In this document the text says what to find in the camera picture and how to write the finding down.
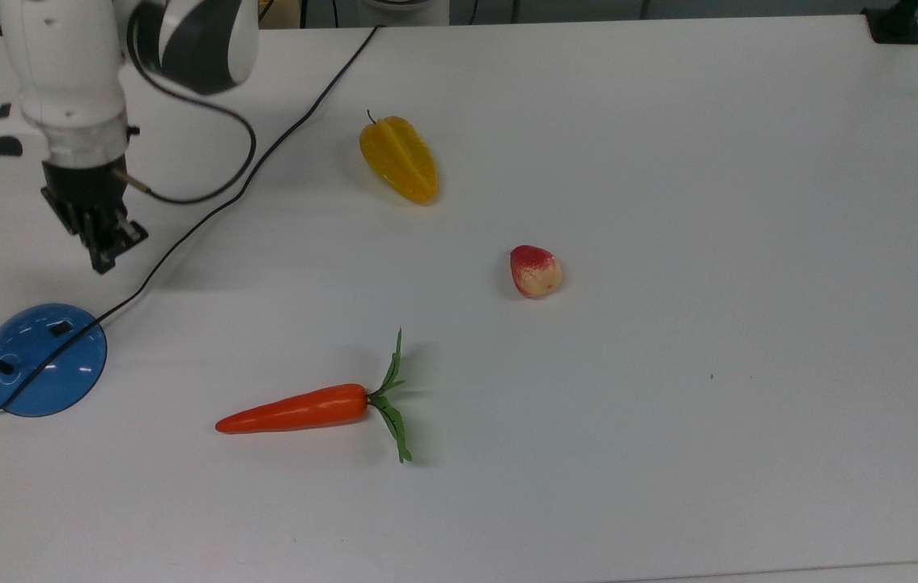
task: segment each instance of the carrot leaves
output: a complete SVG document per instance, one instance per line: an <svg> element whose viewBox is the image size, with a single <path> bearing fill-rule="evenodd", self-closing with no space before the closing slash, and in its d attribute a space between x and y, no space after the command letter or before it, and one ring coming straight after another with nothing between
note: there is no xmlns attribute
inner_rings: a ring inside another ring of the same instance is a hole
<svg viewBox="0 0 918 583"><path fill-rule="evenodd" d="M412 454L405 447L405 424L401 418L401 413L397 412L397 409L391 405L391 402L386 397L386 392L404 383L404 381L397 380L397 373L400 370L401 330L397 330L397 343L395 344L395 353L391 355L391 366L389 366L388 373L384 377L384 383L381 383L380 388L369 394L369 405L376 407L380 414L384 416L388 429L391 429L391 436L397 442L397 461L404 464L406 460L412 461Z"/></svg>

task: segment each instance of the carrot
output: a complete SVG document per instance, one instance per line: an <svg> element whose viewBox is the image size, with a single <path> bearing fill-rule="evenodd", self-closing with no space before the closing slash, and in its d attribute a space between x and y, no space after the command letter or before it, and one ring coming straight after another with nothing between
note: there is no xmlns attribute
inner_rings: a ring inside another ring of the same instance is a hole
<svg viewBox="0 0 918 583"><path fill-rule="evenodd" d="M371 406L384 416L388 429L391 429L391 435L397 442L397 460L411 462L412 454L405 447L405 424L401 413L386 397L386 392L404 383L397 380L400 368L401 330L397 332L391 368L388 368L380 388L370 394L367 394L365 387L355 383L326 387L230 415L216 423L215 429L223 434L254 434L327 428L330 425L358 421L365 417L367 408Z"/></svg>

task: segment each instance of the white table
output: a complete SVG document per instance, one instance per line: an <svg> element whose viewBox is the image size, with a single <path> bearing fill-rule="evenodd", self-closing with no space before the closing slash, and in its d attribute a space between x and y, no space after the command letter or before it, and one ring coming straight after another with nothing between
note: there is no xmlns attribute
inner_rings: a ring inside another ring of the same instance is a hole
<svg viewBox="0 0 918 583"><path fill-rule="evenodd" d="M221 101L262 148L367 31L263 32ZM125 73L130 170L175 195L241 160L231 122ZM0 91L15 88L0 44ZM356 140L430 143L413 207ZM99 277L0 161L0 324L101 313L206 209ZM555 251L538 302L510 248ZM377 418L222 436L342 381ZM861 16L384 30L237 207L107 325L96 388L0 416L0 581L575 582L918 561L918 47Z"/></svg>

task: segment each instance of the blue base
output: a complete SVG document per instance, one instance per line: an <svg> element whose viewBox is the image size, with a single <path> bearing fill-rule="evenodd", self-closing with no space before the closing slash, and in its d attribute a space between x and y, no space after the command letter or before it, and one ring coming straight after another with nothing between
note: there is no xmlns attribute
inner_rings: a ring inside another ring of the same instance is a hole
<svg viewBox="0 0 918 583"><path fill-rule="evenodd" d="M0 373L0 407L23 417L59 413L81 401L107 363L107 335L96 326L42 370L11 402L19 383L95 318L66 304L44 304L9 318L0 328L0 358L14 365Z"/></svg>

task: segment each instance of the red strawberry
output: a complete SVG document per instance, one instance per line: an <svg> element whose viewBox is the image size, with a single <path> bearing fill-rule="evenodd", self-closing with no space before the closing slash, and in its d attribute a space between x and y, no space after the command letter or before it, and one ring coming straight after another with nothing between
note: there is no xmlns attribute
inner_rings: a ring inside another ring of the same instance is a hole
<svg viewBox="0 0 918 583"><path fill-rule="evenodd" d="M521 245L510 252L510 270L517 289L529 298L540 298L552 292L563 280L563 270L559 269L556 257L530 245Z"/></svg>

